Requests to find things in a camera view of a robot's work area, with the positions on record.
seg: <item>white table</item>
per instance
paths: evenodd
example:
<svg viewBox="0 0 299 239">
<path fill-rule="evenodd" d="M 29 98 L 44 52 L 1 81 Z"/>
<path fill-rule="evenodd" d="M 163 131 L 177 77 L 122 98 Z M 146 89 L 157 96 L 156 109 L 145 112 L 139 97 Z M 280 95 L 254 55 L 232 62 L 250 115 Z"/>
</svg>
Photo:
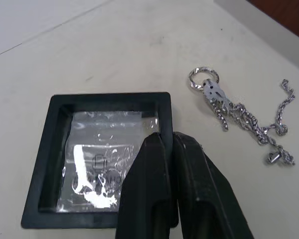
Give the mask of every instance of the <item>white table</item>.
<svg viewBox="0 0 299 239">
<path fill-rule="evenodd" d="M 268 167 L 269 146 L 232 124 L 222 131 L 186 84 L 202 65 L 260 125 L 273 122 L 290 80 L 290 132 L 278 141 L 296 166 Z M 20 227 L 49 100 L 155 91 L 170 92 L 174 131 L 195 137 L 227 177 L 254 237 L 299 239 L 299 38 L 244 0 L 0 1 L 0 238 L 113 239 L 115 230 Z M 180 239 L 180 226 L 170 234 Z"/>
</svg>

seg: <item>chain link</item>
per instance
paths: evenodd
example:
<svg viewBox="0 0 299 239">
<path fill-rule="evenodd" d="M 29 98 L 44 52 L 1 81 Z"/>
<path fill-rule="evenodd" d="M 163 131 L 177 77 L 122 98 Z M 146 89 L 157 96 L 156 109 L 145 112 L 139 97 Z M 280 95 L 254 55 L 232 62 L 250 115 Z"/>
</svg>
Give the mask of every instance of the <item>chain link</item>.
<svg viewBox="0 0 299 239">
<path fill-rule="evenodd" d="M 203 81 L 202 85 L 196 84 L 193 77 L 200 72 L 212 75 L 214 82 L 212 82 L 211 79 L 206 79 Z M 243 104 L 234 104 L 226 97 L 225 93 L 218 85 L 219 76 L 213 69 L 208 67 L 195 68 L 189 73 L 188 78 L 192 88 L 203 91 L 205 99 L 211 105 L 225 131 L 228 130 L 228 124 L 224 115 L 228 115 L 242 129 L 250 131 L 258 139 L 259 144 L 264 145 L 269 143 L 276 148 L 276 153 L 269 154 L 268 161 L 270 163 L 274 163 L 281 157 L 285 164 L 295 164 L 294 157 L 284 150 L 281 145 L 278 145 L 274 138 L 268 135 L 270 129 L 275 129 L 279 136 L 283 136 L 288 132 L 288 127 L 282 123 L 283 112 L 286 105 L 290 104 L 295 99 L 294 90 L 288 86 L 288 80 L 285 79 L 282 82 L 282 88 L 288 94 L 288 98 L 279 105 L 275 123 L 269 126 L 260 127 L 256 117 L 247 111 Z"/>
<path fill-rule="evenodd" d="M 288 80 L 283 80 L 282 88 L 288 93 L 289 97 L 279 105 L 276 123 L 271 124 L 270 126 L 259 127 L 256 117 L 248 112 L 243 104 L 235 105 L 230 102 L 230 108 L 227 109 L 227 114 L 232 117 L 242 129 L 251 131 L 257 137 L 259 144 L 271 144 L 279 151 L 284 163 L 294 165 L 294 157 L 284 150 L 281 145 L 278 145 L 275 139 L 268 135 L 268 130 L 271 128 L 275 128 L 276 133 L 279 136 L 283 136 L 288 132 L 288 127 L 285 124 L 282 124 L 282 116 L 286 105 L 290 104 L 295 99 L 295 95 L 294 90 L 288 86 Z"/>
</svg>

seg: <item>keychain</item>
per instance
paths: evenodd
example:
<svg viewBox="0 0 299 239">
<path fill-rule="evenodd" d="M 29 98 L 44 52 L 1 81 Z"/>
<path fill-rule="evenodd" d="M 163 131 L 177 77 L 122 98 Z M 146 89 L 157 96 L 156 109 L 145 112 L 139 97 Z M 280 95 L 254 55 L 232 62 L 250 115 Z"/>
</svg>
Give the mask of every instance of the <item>keychain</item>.
<svg viewBox="0 0 299 239">
<path fill-rule="evenodd" d="M 196 84 L 192 78 L 200 72 L 212 75 L 214 81 L 206 79 L 203 81 L 203 85 Z M 283 136 L 288 132 L 288 127 L 285 124 L 282 124 L 283 110 L 286 105 L 295 99 L 294 90 L 289 88 L 288 80 L 283 80 L 282 82 L 282 88 L 288 94 L 288 98 L 279 105 L 276 122 L 270 126 L 260 127 L 256 117 L 247 111 L 243 104 L 234 104 L 226 97 L 225 93 L 218 85 L 219 75 L 216 71 L 208 67 L 199 67 L 192 70 L 189 73 L 188 78 L 192 88 L 203 92 L 207 103 L 211 106 L 215 115 L 220 120 L 224 131 L 228 130 L 228 124 L 224 116 L 231 117 L 242 129 L 251 131 L 258 139 L 260 145 L 269 143 L 277 150 L 275 153 L 269 154 L 268 162 L 270 164 L 277 162 L 279 159 L 282 159 L 287 165 L 295 164 L 294 157 L 284 150 L 281 145 L 278 145 L 275 139 L 267 134 L 268 130 L 272 128 L 276 130 L 276 133 L 279 136 Z"/>
</svg>

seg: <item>key ring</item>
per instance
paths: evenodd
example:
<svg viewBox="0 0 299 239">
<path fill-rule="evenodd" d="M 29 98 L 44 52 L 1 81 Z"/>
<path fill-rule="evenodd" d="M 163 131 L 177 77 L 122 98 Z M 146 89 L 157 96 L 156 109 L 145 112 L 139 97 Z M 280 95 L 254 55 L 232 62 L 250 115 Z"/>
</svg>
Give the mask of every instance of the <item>key ring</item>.
<svg viewBox="0 0 299 239">
<path fill-rule="evenodd" d="M 192 78 L 200 72 L 212 75 L 214 81 L 205 79 L 203 85 L 196 84 Z M 197 67 L 189 73 L 188 78 L 191 82 L 191 87 L 203 93 L 206 102 L 210 105 L 215 115 L 220 120 L 224 131 L 228 130 L 228 124 L 224 116 L 228 116 L 242 129 L 250 131 L 261 145 L 269 143 L 276 149 L 276 152 L 269 154 L 269 157 L 267 158 L 267 161 L 270 164 L 275 163 L 280 158 L 287 165 L 295 164 L 294 157 L 288 151 L 284 150 L 281 145 L 278 145 L 275 139 L 267 134 L 270 128 L 275 128 L 276 133 L 279 136 L 285 135 L 288 131 L 287 126 L 282 124 L 282 114 L 286 105 L 295 99 L 294 90 L 288 86 L 288 80 L 283 80 L 282 82 L 282 88 L 288 94 L 288 98 L 279 105 L 276 122 L 267 127 L 260 127 L 256 117 L 247 111 L 243 104 L 234 104 L 226 97 L 224 91 L 218 85 L 219 76 L 216 71 L 209 67 Z"/>
<path fill-rule="evenodd" d="M 202 85 L 198 85 L 196 84 L 194 81 L 193 81 L 193 77 L 195 75 L 197 75 L 198 73 L 201 73 L 201 72 L 204 72 L 204 73 L 208 73 L 210 75 L 212 75 L 212 77 L 214 78 L 214 80 L 216 81 L 216 83 L 218 84 L 219 83 L 219 75 L 217 74 L 216 71 L 214 71 L 213 69 L 209 68 L 209 67 L 206 67 L 206 66 L 203 66 L 203 67 L 197 67 L 195 68 L 194 70 L 192 70 L 189 75 L 188 75 L 188 78 L 189 78 L 189 81 L 190 81 L 190 86 L 193 88 L 193 89 L 196 89 L 196 90 L 202 90 L 204 86 Z"/>
</svg>

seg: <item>clear plastic bag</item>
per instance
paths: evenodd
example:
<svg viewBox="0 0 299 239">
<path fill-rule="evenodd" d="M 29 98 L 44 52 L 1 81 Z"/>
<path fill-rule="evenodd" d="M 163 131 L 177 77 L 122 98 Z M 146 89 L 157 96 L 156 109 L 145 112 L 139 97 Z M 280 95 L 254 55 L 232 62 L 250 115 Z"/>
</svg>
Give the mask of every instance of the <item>clear plastic bag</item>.
<svg viewBox="0 0 299 239">
<path fill-rule="evenodd" d="M 77 112 L 65 145 L 57 212 L 117 212 L 143 140 L 158 132 L 142 112 Z"/>
</svg>

